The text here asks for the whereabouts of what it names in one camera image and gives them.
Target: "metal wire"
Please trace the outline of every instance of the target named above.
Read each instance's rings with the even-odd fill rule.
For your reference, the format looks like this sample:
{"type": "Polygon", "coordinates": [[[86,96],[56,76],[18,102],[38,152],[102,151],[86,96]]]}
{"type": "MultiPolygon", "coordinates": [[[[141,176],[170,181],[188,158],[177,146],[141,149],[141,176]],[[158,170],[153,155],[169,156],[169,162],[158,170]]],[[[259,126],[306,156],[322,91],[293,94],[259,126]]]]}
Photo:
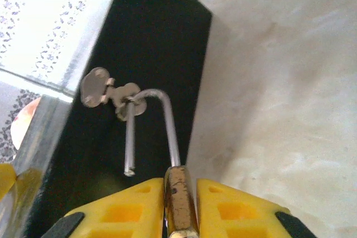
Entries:
{"type": "Polygon", "coordinates": [[[127,104],[127,131],[125,143],[124,174],[128,177],[135,175],[135,104],[127,104]]]}
{"type": "Polygon", "coordinates": [[[176,136],[176,129],[175,129],[175,122],[173,120],[173,113],[170,98],[168,95],[158,89],[147,89],[140,91],[133,97],[128,98],[130,101],[128,103],[128,121],[127,121],[127,135],[126,135],[126,156],[125,156],[125,170],[124,174],[126,176],[133,176],[134,175],[134,117],[135,117],[135,108],[134,104],[139,102],[141,99],[154,97],[158,98],[163,107],[163,114],[165,117],[165,124],[166,124],[166,132],[167,132],[167,139],[168,139],[168,149],[170,151],[170,158],[171,158],[171,166],[180,166],[180,154],[179,154],[179,147],[177,145],[177,136],[176,136]]]}

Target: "black panel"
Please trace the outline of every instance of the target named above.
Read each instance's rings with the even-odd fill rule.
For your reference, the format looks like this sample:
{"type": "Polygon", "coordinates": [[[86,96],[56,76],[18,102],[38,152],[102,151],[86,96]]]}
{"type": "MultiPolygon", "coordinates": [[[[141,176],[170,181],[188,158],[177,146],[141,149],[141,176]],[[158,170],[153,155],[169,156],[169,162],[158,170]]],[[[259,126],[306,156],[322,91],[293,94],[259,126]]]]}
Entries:
{"type": "Polygon", "coordinates": [[[284,212],[276,212],[275,216],[292,238],[317,238],[297,217],[284,212]]]}
{"type": "MultiPolygon", "coordinates": [[[[210,12],[197,0],[114,0],[88,73],[106,68],[116,86],[168,93],[185,164],[199,92],[210,12]]],[[[41,194],[27,220],[26,237],[40,237],[68,211],[153,177],[170,165],[161,104],[148,99],[136,117],[136,175],[123,175],[126,125],[112,105],[85,108],[76,95],[41,194]]]]}
{"type": "Polygon", "coordinates": [[[41,238],[68,238],[82,222],[85,215],[77,212],[58,220],[41,238]]]}

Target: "metal bracket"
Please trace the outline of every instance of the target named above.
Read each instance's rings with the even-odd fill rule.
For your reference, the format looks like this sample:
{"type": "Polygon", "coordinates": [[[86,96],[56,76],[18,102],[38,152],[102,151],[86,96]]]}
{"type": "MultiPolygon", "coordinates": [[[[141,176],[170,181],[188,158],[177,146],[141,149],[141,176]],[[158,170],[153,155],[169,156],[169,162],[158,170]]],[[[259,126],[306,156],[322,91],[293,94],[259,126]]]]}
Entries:
{"type": "MultiPolygon", "coordinates": [[[[128,83],[118,88],[114,87],[115,79],[110,77],[109,72],[102,67],[92,69],[80,84],[81,101],[89,108],[94,108],[101,103],[107,104],[111,99],[116,107],[115,113],[121,121],[127,120],[126,103],[129,98],[140,92],[135,83],[128,83]]],[[[135,115],[140,115],[146,110],[146,101],[141,99],[135,102],[135,115]]]]}

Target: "bolt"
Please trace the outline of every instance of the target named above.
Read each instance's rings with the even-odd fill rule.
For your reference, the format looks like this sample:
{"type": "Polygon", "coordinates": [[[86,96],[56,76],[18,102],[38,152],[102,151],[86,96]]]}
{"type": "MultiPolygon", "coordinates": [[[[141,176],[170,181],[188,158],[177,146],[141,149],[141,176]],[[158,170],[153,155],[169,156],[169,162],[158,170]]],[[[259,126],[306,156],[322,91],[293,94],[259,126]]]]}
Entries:
{"type": "Polygon", "coordinates": [[[99,78],[103,78],[105,75],[105,71],[103,69],[98,69],[95,71],[95,76],[99,77],[99,78]]]}
{"type": "Polygon", "coordinates": [[[84,99],[84,103],[88,106],[92,105],[93,104],[93,96],[87,96],[85,99],[84,99]]]}
{"type": "Polygon", "coordinates": [[[109,78],[107,80],[107,86],[114,86],[115,79],[114,78],[109,78]]]}
{"type": "Polygon", "coordinates": [[[100,102],[101,103],[104,103],[104,104],[107,104],[108,103],[108,96],[106,96],[106,95],[102,95],[101,97],[100,97],[100,102]]]}

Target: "black rubber pad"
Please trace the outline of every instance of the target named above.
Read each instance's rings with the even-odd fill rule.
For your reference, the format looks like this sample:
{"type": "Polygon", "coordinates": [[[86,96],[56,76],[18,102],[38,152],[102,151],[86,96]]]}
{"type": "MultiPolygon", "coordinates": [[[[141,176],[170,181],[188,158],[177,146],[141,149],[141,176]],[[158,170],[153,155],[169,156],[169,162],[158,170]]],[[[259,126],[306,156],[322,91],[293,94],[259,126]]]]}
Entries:
{"type": "Polygon", "coordinates": [[[292,238],[317,238],[297,217],[284,212],[276,212],[275,216],[292,238]]]}
{"type": "Polygon", "coordinates": [[[42,238],[68,238],[82,222],[85,215],[77,212],[59,219],[42,238]]]}

